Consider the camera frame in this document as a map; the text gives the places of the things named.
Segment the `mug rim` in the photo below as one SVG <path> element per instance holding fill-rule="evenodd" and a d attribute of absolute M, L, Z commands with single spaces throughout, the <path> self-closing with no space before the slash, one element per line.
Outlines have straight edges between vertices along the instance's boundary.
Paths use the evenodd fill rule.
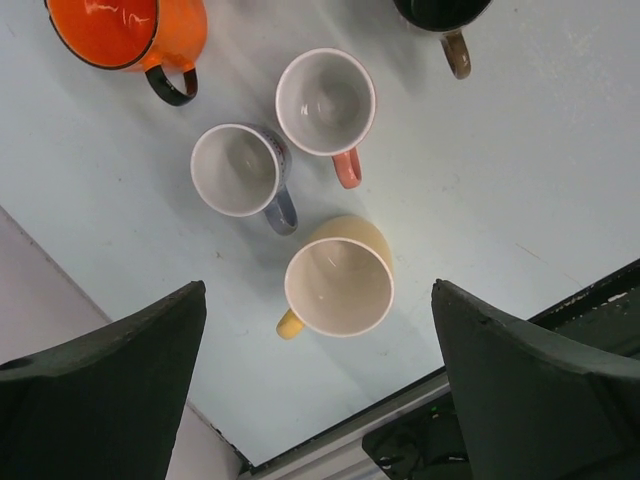
<path fill-rule="evenodd" d="M 302 60 L 305 60 L 308 57 L 312 57 L 314 55 L 318 55 L 318 54 L 331 54 L 331 55 L 336 55 L 342 58 L 345 58 L 347 60 L 349 60 L 362 74 L 362 76 L 364 77 L 366 83 L 367 83 L 367 87 L 369 88 L 369 96 L 371 98 L 371 108 L 369 111 L 369 117 L 367 118 L 367 123 L 365 125 L 365 127 L 362 129 L 362 132 L 360 132 L 360 134 L 358 135 L 357 138 L 355 138 L 353 141 L 351 141 L 347 148 L 344 149 L 340 149 L 340 150 L 336 150 L 336 151 L 332 151 L 332 150 L 315 150 L 313 148 L 308 148 L 304 143 L 300 142 L 297 138 L 295 138 L 292 134 L 290 129 L 288 128 L 288 126 L 286 125 L 286 122 L 284 122 L 283 119 L 283 115 L 281 112 L 281 98 L 282 98 L 282 89 L 283 89 L 283 83 L 284 83 L 284 79 L 291 74 L 291 71 L 296 68 L 298 66 L 298 64 L 300 62 L 302 62 Z M 362 65 L 362 63 L 353 55 L 351 55 L 350 53 L 345 52 L 344 50 L 340 50 L 338 48 L 333 48 L 333 47 L 320 47 L 320 48 L 314 48 L 312 50 L 308 50 L 304 53 L 301 53 L 300 55 L 298 55 L 296 58 L 294 58 L 289 65 L 287 65 L 287 68 L 284 69 L 284 71 L 282 72 L 282 75 L 280 75 L 280 79 L 278 80 L 278 86 L 276 87 L 276 116 L 278 117 L 278 123 L 280 124 L 280 128 L 282 128 L 283 132 L 285 133 L 285 135 L 287 136 L 287 138 L 289 138 L 289 140 L 291 140 L 291 142 L 293 144 L 295 144 L 298 148 L 300 148 L 300 150 L 303 150 L 307 153 L 310 153 L 312 155 L 316 155 L 318 157 L 332 157 L 334 155 L 339 155 L 341 153 L 345 153 L 348 152 L 352 149 L 354 149 L 355 147 L 357 147 L 360 143 L 362 143 L 362 141 L 365 139 L 365 137 L 367 136 L 367 134 L 369 133 L 369 131 L 371 130 L 371 126 L 373 125 L 373 120 L 375 118 L 376 115 L 376 110 L 377 110 L 377 95 L 376 95 L 376 89 L 375 89 L 375 85 L 373 83 L 373 79 L 371 78 L 371 75 L 369 74 L 369 72 L 367 71 L 367 69 L 364 67 L 364 65 Z"/>
<path fill-rule="evenodd" d="M 64 36 L 62 35 L 62 32 L 60 31 L 60 29 L 58 29 L 58 27 L 56 25 L 56 22 L 53 19 L 54 14 L 51 13 L 51 8 L 49 8 L 49 0 L 44 0 L 44 6 L 45 6 L 45 8 L 47 10 L 47 13 L 49 14 L 49 22 L 51 23 L 51 26 L 53 27 L 53 30 L 56 32 L 56 35 L 58 35 L 58 38 L 60 39 L 62 44 L 67 48 L 67 50 L 69 50 L 78 59 L 82 60 L 87 65 L 91 65 L 92 67 L 100 68 L 102 70 L 113 70 L 113 71 L 115 71 L 115 70 L 124 70 L 124 69 L 127 69 L 129 67 L 132 67 L 132 66 L 136 65 L 138 62 L 140 62 L 140 60 L 142 60 L 145 57 L 145 55 L 147 53 L 149 53 L 149 50 L 151 50 L 151 45 L 153 45 L 153 42 L 156 39 L 156 36 L 158 34 L 158 27 L 160 25 L 160 21 L 159 21 L 160 16 L 159 16 L 159 13 L 158 13 L 159 10 L 160 10 L 160 0 L 155 0 L 155 4 L 156 4 L 156 15 L 155 15 L 155 18 L 154 18 L 153 32 L 151 33 L 151 38 L 149 39 L 149 41 L 145 45 L 145 47 L 142 50 L 142 52 L 140 52 L 140 54 L 137 57 L 135 57 L 133 60 L 125 62 L 122 65 L 109 66 L 109 65 L 100 65 L 99 63 L 94 63 L 94 62 L 90 61 L 89 59 L 87 59 L 84 56 L 80 55 L 80 53 L 75 48 L 73 48 L 69 42 L 67 42 L 67 40 L 64 38 Z"/>
<path fill-rule="evenodd" d="M 300 315 L 300 312 L 298 309 L 296 309 L 296 307 L 292 304 L 291 302 L 291 298 L 289 296 L 289 290 L 287 288 L 287 283 L 288 280 L 290 278 L 290 270 L 291 270 L 291 266 L 300 258 L 301 255 L 303 255 L 304 253 L 306 253 L 311 247 L 314 247 L 315 245 L 319 245 L 321 243 L 326 243 L 326 242 L 333 242 L 333 241 L 340 241 L 340 242 L 347 242 L 347 243 L 351 243 L 354 245 L 357 245 L 361 248 L 364 248 L 366 251 L 368 251 L 370 254 L 372 254 L 377 260 L 378 262 L 380 262 L 380 264 L 383 266 L 384 270 L 387 272 L 387 279 L 389 281 L 389 288 L 390 288 L 390 292 L 389 292 L 389 302 L 387 304 L 387 306 L 385 307 L 384 311 L 381 313 L 380 318 L 378 318 L 374 323 L 372 323 L 371 325 L 369 325 L 368 327 L 359 330 L 357 332 L 353 332 L 353 333 L 335 333 L 335 332 L 331 332 L 328 330 L 325 330 L 323 328 L 317 327 L 316 325 L 312 325 L 310 323 L 308 323 L 304 317 L 302 317 Z M 305 326 L 309 327 L 311 330 L 321 333 L 323 335 L 329 336 L 329 337 L 337 337 L 337 338 L 347 338 L 347 337 L 356 337 L 358 335 L 362 335 L 365 334 L 371 330 L 373 330 L 375 327 L 377 327 L 378 325 L 380 325 L 380 323 L 382 323 L 382 321 L 387 317 L 387 315 L 389 314 L 389 311 L 391 310 L 391 307 L 393 306 L 393 299 L 395 297 L 395 280 L 393 278 L 393 271 L 391 270 L 391 268 L 389 267 L 389 265 L 387 265 L 387 263 L 384 261 L 384 259 L 382 258 L 382 256 L 376 252 L 373 248 L 371 248 L 369 245 L 360 242 L 358 240 L 354 240 L 352 238 L 348 238 L 348 237 L 341 237 L 341 236 L 333 236 L 333 237 L 325 237 L 325 238 L 320 238 L 318 240 L 314 240 L 313 242 L 309 242 L 306 245 L 304 245 L 302 248 L 300 248 L 300 250 L 298 250 L 296 252 L 296 254 L 293 256 L 293 258 L 289 261 L 289 265 L 287 265 L 287 270 L 284 274 L 284 295 L 287 299 L 287 303 L 289 304 L 289 309 L 295 314 L 295 316 L 302 322 L 305 324 Z"/>
<path fill-rule="evenodd" d="M 237 212 L 232 212 L 229 210 L 226 210 L 224 208 L 219 208 L 217 205 L 213 205 L 212 202 L 210 202 L 205 195 L 203 194 L 203 189 L 200 188 L 200 186 L 198 185 L 198 182 L 196 181 L 196 174 L 194 172 L 194 166 L 196 164 L 196 162 L 200 161 L 199 160 L 199 155 L 198 155 L 198 150 L 202 147 L 203 143 L 208 139 L 208 137 L 210 137 L 211 135 L 213 135 L 214 133 L 220 131 L 220 130 L 232 130 L 232 129 L 239 129 L 239 130 L 244 130 L 245 132 L 251 133 L 254 137 L 258 138 L 262 144 L 267 147 L 267 151 L 269 152 L 269 156 L 271 157 L 271 161 L 273 162 L 273 165 L 275 167 L 275 179 L 273 182 L 273 188 L 271 189 L 271 193 L 269 194 L 267 200 L 265 200 L 262 204 L 260 204 L 259 208 L 254 208 L 252 210 L 247 210 L 246 212 L 243 213 L 237 213 Z M 236 218 L 242 218 L 242 217 L 250 217 L 251 215 L 255 215 L 256 213 L 259 213 L 261 211 L 263 211 L 265 208 L 267 208 L 267 206 L 273 201 L 273 199 L 275 198 L 276 194 L 278 193 L 278 185 L 280 184 L 280 176 L 281 176 L 281 172 L 280 172 L 280 168 L 278 166 L 278 158 L 277 158 L 277 154 L 275 152 L 275 150 L 273 149 L 273 146 L 267 142 L 263 136 L 260 134 L 260 132 L 248 125 L 248 124 L 244 124 L 244 123 L 223 123 L 220 125 L 217 125 L 213 128 L 210 128 L 209 130 L 207 130 L 206 132 L 204 132 L 200 138 L 198 139 L 198 141 L 196 142 L 196 144 L 193 146 L 193 150 L 191 151 L 191 163 L 190 163 L 190 168 L 191 168 L 191 181 L 196 189 L 196 191 L 198 192 L 198 195 L 200 195 L 200 198 L 202 200 L 204 200 L 204 202 L 209 205 L 211 208 L 213 208 L 216 212 L 222 213 L 223 215 L 227 215 L 229 217 L 236 217 Z"/>
<path fill-rule="evenodd" d="M 396 9 L 398 10 L 398 13 L 400 13 L 400 15 L 402 16 L 402 18 L 404 18 L 407 22 L 409 22 L 414 27 L 419 28 L 420 30 L 423 30 L 425 32 L 439 33 L 439 34 L 452 33 L 452 32 L 458 31 L 458 30 L 462 30 L 467 25 L 470 25 L 471 23 L 476 21 L 476 19 L 480 15 L 482 15 L 487 10 L 487 8 L 489 8 L 491 3 L 493 2 L 493 0 L 485 0 L 486 1 L 486 5 L 484 5 L 482 7 L 482 9 L 480 9 L 472 18 L 470 18 L 468 20 L 465 20 L 464 22 L 462 22 L 460 24 L 456 24 L 455 26 L 451 26 L 451 27 L 425 27 L 424 25 L 421 25 L 419 23 L 418 19 L 413 16 L 412 12 L 405 10 L 405 5 L 401 4 L 402 1 L 403 0 L 393 0 L 394 5 L 395 5 Z"/>

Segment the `yellow mug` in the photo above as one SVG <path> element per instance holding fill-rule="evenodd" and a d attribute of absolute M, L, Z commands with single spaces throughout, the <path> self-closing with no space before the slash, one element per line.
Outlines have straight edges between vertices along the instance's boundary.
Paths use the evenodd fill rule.
<path fill-rule="evenodd" d="M 329 220 L 289 262 L 284 291 L 290 310 L 276 330 L 285 340 L 305 326 L 333 337 L 368 332 L 393 303 L 389 245 L 363 218 Z"/>

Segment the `brown handle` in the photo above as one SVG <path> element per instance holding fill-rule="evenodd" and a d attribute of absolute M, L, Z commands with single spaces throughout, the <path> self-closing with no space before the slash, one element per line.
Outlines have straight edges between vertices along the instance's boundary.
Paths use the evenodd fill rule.
<path fill-rule="evenodd" d="M 467 78 L 471 73 L 471 60 L 469 59 L 469 50 L 464 42 L 464 37 L 460 30 L 445 33 L 440 39 L 444 54 L 447 57 L 449 66 L 453 75 L 462 80 Z"/>

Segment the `table surface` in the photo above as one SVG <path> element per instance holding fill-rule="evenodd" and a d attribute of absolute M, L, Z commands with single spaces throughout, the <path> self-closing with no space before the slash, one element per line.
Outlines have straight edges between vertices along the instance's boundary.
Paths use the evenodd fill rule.
<path fill-rule="evenodd" d="M 638 2 L 494 2 L 465 29 L 464 81 L 391 0 L 206 3 L 200 93 L 176 109 L 142 74 L 78 61 L 41 0 L 3 2 L 0 205 L 111 318 L 206 282 L 190 396 L 253 464 L 442 365 L 436 278 L 528 317 L 638 256 Z M 278 78 L 319 46 L 354 54 L 376 84 L 362 185 L 343 190 L 330 160 L 294 149 L 295 235 L 210 210 L 190 181 L 194 143 L 225 122 L 278 130 Z M 345 213 L 388 237 L 394 308 L 358 338 L 284 342 L 287 263 Z"/>

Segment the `yellow handle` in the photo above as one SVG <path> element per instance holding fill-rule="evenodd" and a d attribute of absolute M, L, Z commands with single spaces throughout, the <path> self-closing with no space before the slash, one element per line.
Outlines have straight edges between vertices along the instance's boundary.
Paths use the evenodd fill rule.
<path fill-rule="evenodd" d="M 302 320 L 300 320 L 291 310 L 288 310 L 287 313 L 284 314 L 284 317 L 282 317 L 282 320 L 278 322 L 276 332 L 278 332 L 278 335 L 285 340 L 291 340 L 293 337 L 298 335 L 303 328 L 304 323 L 302 323 Z"/>

